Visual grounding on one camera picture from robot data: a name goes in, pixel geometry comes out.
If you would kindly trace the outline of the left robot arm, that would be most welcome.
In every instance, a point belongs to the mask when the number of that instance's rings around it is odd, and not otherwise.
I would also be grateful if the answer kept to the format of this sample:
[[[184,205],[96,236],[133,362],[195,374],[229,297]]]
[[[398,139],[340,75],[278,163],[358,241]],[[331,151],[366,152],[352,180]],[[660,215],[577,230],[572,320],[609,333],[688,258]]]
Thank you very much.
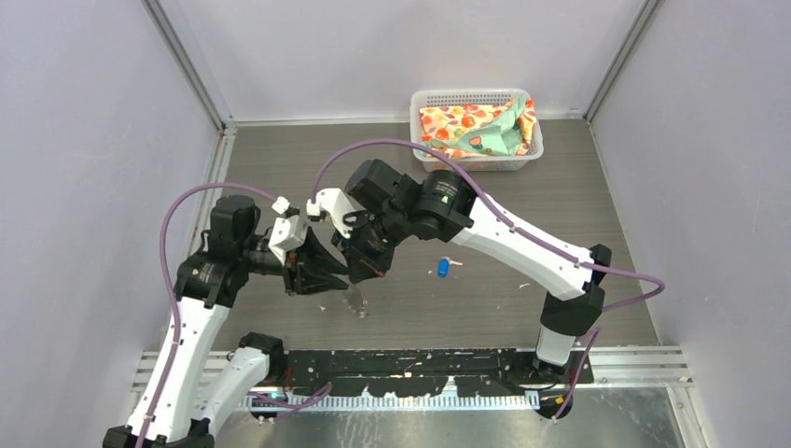
[[[250,332],[201,386],[215,338],[251,274],[281,277],[290,295],[348,288],[346,267],[298,210],[286,208],[270,235],[256,233],[260,215],[248,196],[220,198],[198,251],[165,278],[174,307],[166,339],[140,401],[125,425],[107,430],[105,447],[212,447],[252,388],[284,379],[283,341]]]

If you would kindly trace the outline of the large metal keyring disc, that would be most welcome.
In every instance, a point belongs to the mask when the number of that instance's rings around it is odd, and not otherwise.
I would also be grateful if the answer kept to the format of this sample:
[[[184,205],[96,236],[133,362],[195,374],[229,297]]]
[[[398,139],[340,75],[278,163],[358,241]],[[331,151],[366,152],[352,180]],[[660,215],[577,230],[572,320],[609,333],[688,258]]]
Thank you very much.
[[[342,294],[346,304],[356,317],[368,317],[368,301],[364,297],[358,285],[349,285],[349,287],[344,290]]]

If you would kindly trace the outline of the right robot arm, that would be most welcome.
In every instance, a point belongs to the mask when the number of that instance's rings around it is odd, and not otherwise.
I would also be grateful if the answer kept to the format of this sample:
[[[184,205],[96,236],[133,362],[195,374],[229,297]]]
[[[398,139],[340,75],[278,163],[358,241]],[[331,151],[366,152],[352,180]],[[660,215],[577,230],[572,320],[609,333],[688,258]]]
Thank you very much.
[[[603,274],[611,251],[569,245],[513,215],[451,170],[418,182],[382,160],[364,161],[342,189],[321,189],[312,205],[335,227],[332,244],[349,280],[383,277],[410,237],[470,248],[535,280],[547,292],[533,371],[545,383],[570,369],[576,339],[604,310]]]

